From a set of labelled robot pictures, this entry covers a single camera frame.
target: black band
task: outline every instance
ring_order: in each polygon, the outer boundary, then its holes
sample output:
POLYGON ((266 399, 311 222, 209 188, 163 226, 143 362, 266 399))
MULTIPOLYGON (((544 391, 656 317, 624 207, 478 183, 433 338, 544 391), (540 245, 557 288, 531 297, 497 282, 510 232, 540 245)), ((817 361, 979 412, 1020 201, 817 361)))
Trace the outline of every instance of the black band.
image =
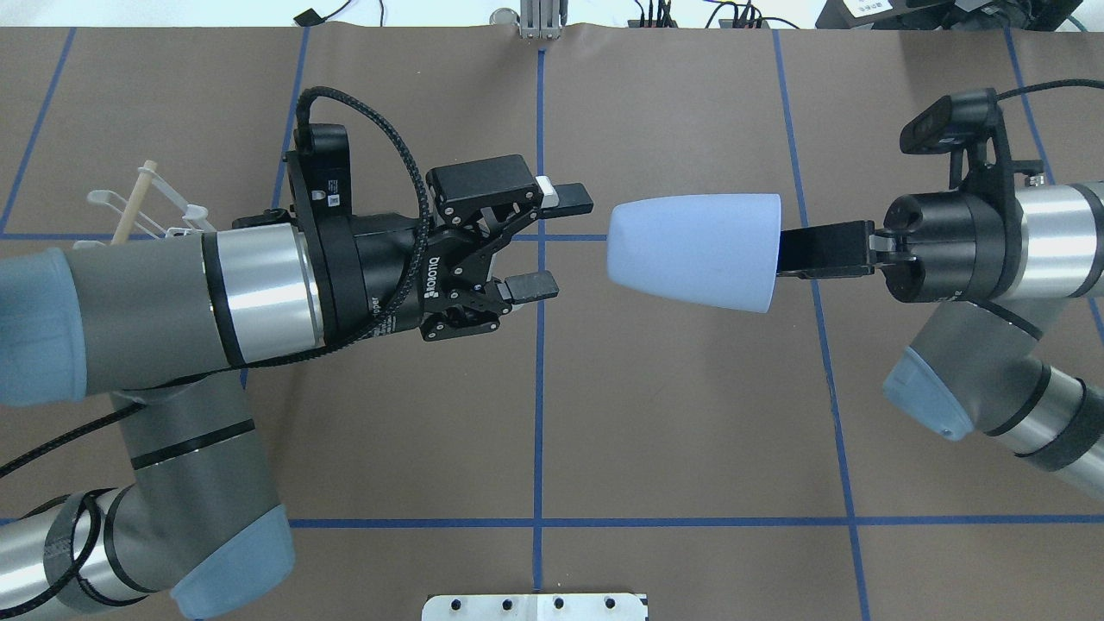
POLYGON ((997 429, 986 431, 985 434, 989 438, 996 438, 998 435, 1004 435, 1012 430, 1016 425, 1027 418, 1031 413, 1031 410, 1039 404, 1039 400, 1042 399, 1043 392, 1047 392, 1047 387, 1050 386, 1050 365, 1043 365, 1042 371, 1039 373, 1039 381, 1036 382, 1034 390, 1028 397, 1028 400, 1023 402, 1023 406, 1012 414, 1012 418, 1005 421, 1004 424, 997 429))
POLYGON ((237 333, 234 331, 234 317, 230 314, 230 302, 226 299, 226 283, 222 278, 222 262, 219 259, 219 235, 203 233, 203 271, 206 272, 208 293, 211 295, 211 307, 214 309, 214 323, 219 328, 222 350, 226 361, 232 367, 245 365, 242 348, 237 345, 237 333))
POLYGON ((1096 281, 1101 278, 1101 272, 1104 272, 1104 203, 1101 203, 1101 198, 1096 196, 1096 192, 1081 183, 1073 183, 1070 187, 1081 192, 1081 196, 1085 198, 1089 210, 1093 212, 1093 222, 1096 224, 1096 255, 1093 256, 1093 266, 1090 267, 1085 282, 1081 283, 1078 291, 1070 294, 1070 297, 1081 297, 1093 288, 1096 281))
POLYGON ((127 588, 138 591, 139 593, 156 593, 156 589, 147 589, 127 575, 123 569, 123 564, 119 562, 119 555, 115 551, 115 514, 119 511, 119 505, 123 504, 123 496, 127 495, 134 485, 129 487, 124 487, 119 491, 119 494, 115 496, 112 501, 112 506, 107 508, 107 516, 104 518, 104 551, 107 554, 107 565, 112 566, 112 571, 115 572, 115 577, 119 579, 127 588))
POLYGON ((1081 385, 1085 387, 1084 398, 1065 429, 1042 449, 1026 455, 1017 454, 1017 457, 1023 457, 1047 472, 1057 472, 1080 460, 1100 442, 1104 436, 1104 392, 1085 386, 1083 381, 1081 385))
MULTIPOLYGON (((81 522, 81 514, 88 512, 88 536, 85 539, 84 548, 95 549, 103 525, 103 516, 96 498, 109 490, 96 490, 85 494, 73 494, 62 504, 62 509, 54 517, 54 522, 46 531, 46 539, 42 548, 42 569, 46 575, 46 582, 53 585, 60 580, 73 565, 73 540, 76 538, 76 527, 81 522)), ((79 570, 68 581, 65 587, 57 592, 56 597, 66 607, 84 614, 95 614, 103 609, 96 603, 97 600, 89 596, 81 583, 79 570)))
POLYGON ((1008 322, 1009 324, 1011 324, 1011 325, 1020 328, 1021 330, 1025 331, 1025 334, 1027 334, 1031 338, 1033 338, 1036 340, 1039 340, 1039 339, 1042 338, 1042 330, 1039 329, 1038 326, 1036 326, 1031 322, 1025 319, 1023 317, 1020 317, 1016 313, 1012 313, 1008 308, 1005 308, 1004 306, 1000 306, 999 304, 994 304, 992 302, 989 302, 988 299, 981 299, 981 301, 978 301, 978 302, 974 302, 974 304, 978 308, 984 308, 985 310, 988 310, 989 313, 992 313, 994 315, 1000 317, 1001 319, 1008 322))
POLYGON ((220 430, 212 431, 211 433, 204 433, 203 435, 198 435, 191 440, 185 440, 183 442, 178 442, 170 446, 159 449, 157 451, 151 451, 137 457, 130 459, 130 465, 135 470, 140 470, 153 464, 159 464, 166 460, 171 460, 172 457, 179 457, 192 451, 199 451, 200 449, 205 449, 217 442, 224 440, 230 440, 243 433, 248 433, 255 429, 253 424, 253 419, 242 421, 240 423, 234 423, 230 427, 224 427, 220 430))

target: blue tape line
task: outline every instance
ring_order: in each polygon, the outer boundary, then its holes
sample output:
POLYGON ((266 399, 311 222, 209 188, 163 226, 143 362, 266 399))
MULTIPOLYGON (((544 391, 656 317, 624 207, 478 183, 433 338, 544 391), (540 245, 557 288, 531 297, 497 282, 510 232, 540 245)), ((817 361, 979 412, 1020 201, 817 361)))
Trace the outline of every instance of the blue tape line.
MULTIPOLYGON (((1008 59, 1012 62, 1012 73, 1016 74, 1016 86, 1023 88, 1027 84, 1023 82, 1023 72, 1020 70, 1020 57, 1016 53, 1016 42, 1012 40, 1012 31, 1007 28, 1005 29, 1005 44, 1008 46, 1008 59)), ((1050 158, 1047 157, 1047 149, 1042 145, 1042 135, 1039 133, 1039 126, 1034 122, 1034 113, 1031 110, 1031 99, 1027 93, 1020 95, 1020 102, 1023 104, 1023 115, 1028 120, 1028 129, 1031 130, 1031 139, 1034 140, 1036 150, 1039 151, 1039 159, 1042 160, 1043 168, 1047 171, 1047 180, 1050 183, 1057 183, 1058 177, 1054 176, 1054 169, 1050 166, 1050 158)), ((1104 343, 1104 320, 1101 319, 1101 310, 1095 298, 1089 298, 1089 310, 1093 314, 1093 322, 1096 324, 1096 334, 1100 336, 1101 343, 1104 343)))
POLYGON ((287 124, 284 126, 284 146, 279 151, 279 166, 276 167, 276 182, 273 185, 272 209, 279 208, 279 188, 284 181, 284 154, 291 146, 291 127, 295 125, 295 104, 299 99, 299 90, 302 87, 302 67, 307 64, 307 42, 310 41, 310 29, 302 29, 302 38, 299 40, 299 61, 295 67, 295 83, 291 86, 291 103, 287 109, 287 124))
POLYGON ((1104 515, 920 515, 857 517, 859 526, 941 526, 1000 524, 1104 524, 1104 515))
POLYGON ((545 528, 763 528, 847 526, 846 517, 550 517, 545 528))
MULTIPOLYGON (((778 69, 778 88, 782 92, 782 108, 786 120, 786 138, 789 143, 789 164, 794 171, 794 187, 797 191, 797 209, 802 218, 802 227, 809 225, 808 212, 805 207, 805 186, 802 181, 802 166, 797 157, 797 138, 794 133, 794 117, 789 107, 789 88, 786 85, 786 64, 782 56, 782 39, 778 31, 772 31, 774 38, 774 57, 778 69)), ((859 611, 863 621, 870 621, 870 602, 867 598, 867 576, 862 567, 862 547, 859 541, 859 528, 854 523, 854 502, 851 496, 851 477, 847 465, 847 449, 843 443, 843 424, 839 417, 839 400, 836 396, 836 377, 832 372, 831 350, 828 347, 828 330, 825 326, 824 304, 820 301, 820 286, 810 281, 813 288, 813 306, 817 315, 817 333, 820 337, 820 361, 825 369, 825 380, 828 383, 828 396, 831 402, 832 423, 836 435, 836 460, 839 464, 839 478, 843 490, 843 506, 849 520, 848 535, 851 539, 851 559, 854 565, 854 582, 859 594, 859 611)))
MULTIPOLYGON (((0 518, 0 526, 17 522, 0 518)), ((439 519, 291 519, 291 528, 304 529, 422 529, 422 528, 532 528, 527 517, 471 517, 439 519)), ((542 519, 544 528, 796 528, 815 526, 958 526, 958 525, 1032 525, 1032 524, 1104 524, 1097 514, 1040 515, 905 515, 856 517, 550 517, 542 519)))
POLYGON ((519 518, 442 519, 289 519, 291 528, 530 528, 533 520, 519 518))
POLYGON ((31 137, 26 140, 26 148, 23 149, 23 159, 19 160, 19 169, 15 171, 15 179, 11 183, 11 191, 8 192, 8 201, 3 206, 3 213, 0 213, 0 233, 8 227, 8 218, 15 207, 15 197, 19 196, 19 186, 23 182, 23 175, 26 173, 26 165, 31 162, 31 154, 34 152, 34 144, 39 140, 39 131, 46 120, 46 112, 50 109, 50 102, 54 98, 54 91, 57 90, 57 82, 62 77, 62 70, 65 67, 65 60, 68 59, 70 50, 73 48, 73 38, 76 36, 76 29, 71 28, 65 36, 65 44, 62 46, 62 55, 57 57, 57 66, 54 67, 54 75, 50 78, 50 87, 46 88, 46 96, 42 99, 39 108, 39 116, 34 119, 34 127, 31 129, 31 137))
POLYGON ((1096 323, 1096 334, 1101 337, 1101 343, 1104 343, 1104 319, 1101 318, 1101 309, 1096 305, 1096 298, 1089 298, 1089 310, 1093 314, 1093 322, 1096 323))
MULTIPOLYGON (((537 175, 544 175, 544 54, 537 51, 537 175)), ((544 221, 537 224, 537 269, 545 266, 544 221)), ((533 398, 533 592, 544 583, 544 302, 537 303, 537 361, 533 398)))

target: black cable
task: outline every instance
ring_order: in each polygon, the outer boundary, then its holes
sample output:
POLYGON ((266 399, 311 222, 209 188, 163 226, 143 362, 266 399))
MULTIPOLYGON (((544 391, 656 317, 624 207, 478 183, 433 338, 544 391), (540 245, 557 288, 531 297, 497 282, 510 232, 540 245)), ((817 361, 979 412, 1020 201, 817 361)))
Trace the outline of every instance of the black cable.
POLYGON ((1028 93, 1037 93, 1039 91, 1050 91, 1051 88, 1063 88, 1065 86, 1085 86, 1087 88, 1104 88, 1104 81, 1101 80, 1084 80, 1084 78, 1070 78, 1070 80, 1054 80, 1051 82, 1040 82, 1039 84, 1032 84, 1030 86, 1025 86, 1022 88, 1012 88, 1011 91, 1005 91, 1004 93, 997 95, 997 101, 1007 99, 1009 97, 1015 97, 1017 95, 1026 95, 1028 93))
POLYGON ((406 143, 403 141, 399 131, 395 130, 395 128, 388 122, 386 118, 383 117, 383 115, 375 112, 369 107, 368 104, 361 102, 352 95, 342 93, 341 91, 329 86, 314 86, 311 88, 307 88, 301 95, 299 95, 299 102, 295 106, 296 123, 299 127, 307 127, 310 124, 310 106, 314 104, 315 99, 319 97, 333 99, 335 102, 344 104, 368 117, 369 120, 374 123, 375 126, 379 127, 384 135, 386 135, 386 137, 391 140, 391 144, 394 145, 395 150, 399 151, 399 157, 402 158, 403 165, 406 166, 406 172, 410 175, 411 181, 414 183, 414 192, 417 194, 418 223, 414 234, 414 252, 411 254, 410 261, 406 262, 406 265, 403 269, 403 275, 399 281, 399 285, 394 293, 392 293, 388 298, 388 303, 383 305, 383 308, 379 314, 365 322, 361 328, 353 330, 349 337, 333 344, 328 344, 318 349, 310 349, 308 351, 300 351, 299 354, 280 356, 278 358, 259 360, 241 367, 234 367, 234 370, 278 367, 294 362, 302 362, 344 349, 358 340, 368 338, 376 328, 390 319, 395 312, 399 310, 399 307, 402 306, 406 296, 410 295, 411 291, 417 284, 418 269, 422 266, 422 259, 425 256, 425 249, 429 243, 429 227, 433 224, 433 211, 429 208, 429 193, 425 189, 425 181, 422 179, 421 171, 418 171, 417 162, 414 161, 414 156, 411 155, 410 149, 406 147, 406 143))
POLYGON ((736 23, 739 23, 742 20, 742 18, 740 17, 740 9, 741 8, 743 8, 744 10, 747 10, 747 8, 750 7, 751 9, 754 9, 755 11, 758 11, 758 9, 756 9, 755 7, 752 7, 751 2, 749 2, 746 4, 739 4, 739 3, 732 2, 732 1, 716 2, 716 8, 713 9, 712 13, 710 13, 709 21, 705 22, 705 28, 709 28, 709 27, 713 25, 713 18, 716 17, 716 13, 719 13, 723 7, 732 7, 732 27, 733 28, 735 28, 736 23))
POLYGON ((751 20, 749 20, 747 18, 755 14, 752 12, 753 9, 755 9, 755 7, 751 2, 749 2, 747 6, 744 7, 744 12, 740 13, 740 21, 733 23, 732 27, 747 28, 747 25, 751 23, 751 20))
POLYGON ((88 557, 96 549, 96 540, 99 538, 99 529, 102 526, 103 517, 99 515, 99 506, 96 504, 96 497, 106 492, 106 490, 97 490, 94 492, 87 492, 81 497, 81 505, 77 508, 77 514, 73 518, 74 530, 76 528, 77 522, 81 519, 81 514, 85 511, 88 512, 88 538, 84 541, 84 547, 81 548, 81 554, 73 559, 70 564, 68 569, 64 573, 57 577, 46 590, 42 591, 32 599, 11 608, 0 608, 0 619, 11 619, 13 617, 19 617, 21 614, 26 614, 32 610, 39 608, 40 606, 46 603, 47 601, 54 599, 57 593, 62 592, 62 589, 68 586, 74 578, 81 573, 81 569, 84 564, 88 561, 88 557))
POLYGON ((15 457, 14 460, 6 463, 4 465, 0 466, 0 478, 8 476, 9 474, 33 462, 34 460, 41 457, 42 455, 45 455, 46 453, 53 451, 54 449, 59 449, 65 444, 68 444, 70 442, 76 440, 77 438, 92 433, 97 429, 103 429, 109 424, 117 423, 120 420, 129 417, 130 414, 141 410, 145 407, 146 407, 145 403, 137 403, 137 402, 131 403, 126 408, 123 408, 121 410, 117 410, 115 412, 112 412, 110 414, 107 414, 106 417, 83 424, 74 429, 73 431, 65 432, 59 435, 57 438, 54 438, 50 442, 46 442, 41 446, 32 449, 23 453, 22 455, 15 457))
POLYGON ((762 23, 762 22, 768 22, 768 21, 769 21, 769 22, 782 22, 782 23, 785 23, 785 24, 789 24, 789 25, 794 27, 794 28, 795 28, 796 30, 802 30, 802 28, 800 28, 799 25, 797 25, 796 23, 794 23, 794 22, 792 22, 792 21, 789 21, 789 20, 784 20, 784 19, 782 19, 782 18, 762 18, 762 17, 761 17, 761 18, 758 19, 758 21, 760 21, 761 23, 762 23))
POLYGON ((723 9, 726 6, 731 6, 732 7, 732 20, 735 21, 735 19, 736 19, 736 12, 740 10, 740 9, 736 8, 736 3, 735 2, 719 2, 716 4, 716 8, 713 9, 713 12, 710 13, 709 20, 705 22, 705 28, 709 28, 709 27, 713 25, 713 18, 715 18, 716 13, 721 12, 721 9, 723 9))
POLYGON ((352 4, 352 0, 346 0, 344 4, 341 4, 340 7, 338 7, 337 11, 333 11, 332 13, 330 13, 330 14, 326 15, 325 18, 322 18, 322 21, 326 21, 326 20, 332 18, 333 15, 340 13, 341 11, 346 10, 346 7, 348 7, 349 4, 352 4))

